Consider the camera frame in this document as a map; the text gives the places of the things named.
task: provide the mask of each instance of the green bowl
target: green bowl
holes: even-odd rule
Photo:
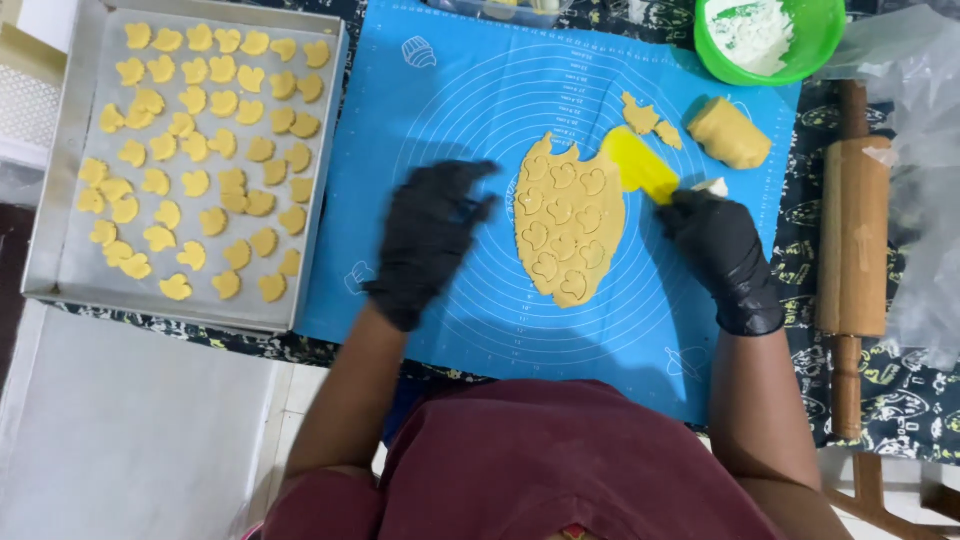
[[[802,81],[827,63],[847,24],[844,0],[783,0],[783,8],[793,20],[793,41],[782,57],[786,67],[765,77],[737,66],[720,52],[707,29],[705,5],[709,1],[697,0],[693,39],[707,70],[730,85],[780,86]]]

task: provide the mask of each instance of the flour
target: flour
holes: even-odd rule
[[[790,50],[793,21],[781,0],[709,0],[704,8],[710,37],[728,60],[767,77],[786,66],[780,57]],[[736,11],[719,16],[728,10]]]

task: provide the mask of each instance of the maroon shirt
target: maroon shirt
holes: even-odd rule
[[[782,535],[683,424],[602,382],[503,380],[408,416],[379,487],[316,471],[290,482],[266,540],[609,540]]]

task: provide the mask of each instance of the person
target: person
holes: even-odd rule
[[[418,327],[490,213],[491,162],[419,168],[394,194],[366,306],[304,416],[267,540],[850,539],[817,455],[750,213],[679,190],[664,229],[716,301],[711,454],[596,380],[500,380],[424,398],[373,455]]]

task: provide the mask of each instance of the table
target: table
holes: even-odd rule
[[[910,0],[887,0],[881,12],[907,7]],[[303,10],[341,16],[350,34],[350,52],[344,84],[349,81],[351,60],[363,25],[364,0],[259,0],[266,7]],[[877,12],[876,0],[848,0],[853,17]],[[590,29],[654,43],[672,43],[692,49],[693,0],[635,0],[630,22],[628,0],[576,0],[561,16],[558,27]],[[889,108],[873,107],[868,116],[875,125]],[[817,289],[817,250],[820,244],[820,198],[824,152],[838,139],[839,109],[830,83],[804,81],[793,145],[780,203],[780,221],[771,265],[779,280],[780,297],[787,309],[787,337],[797,382],[818,447],[839,444],[829,430],[828,347],[813,329]],[[888,295],[893,298],[904,260],[897,247],[888,248]],[[295,334],[257,338],[206,329],[176,321],[94,307],[60,304],[84,316],[112,319],[177,339],[227,349],[245,355],[329,366],[339,345]],[[864,339],[860,364],[863,379],[864,436],[854,448],[862,452],[960,464],[960,376],[923,366],[924,350],[901,350],[884,340]],[[482,377],[406,360],[401,376],[427,380],[448,378],[480,381]],[[690,426],[703,432],[702,427]]]

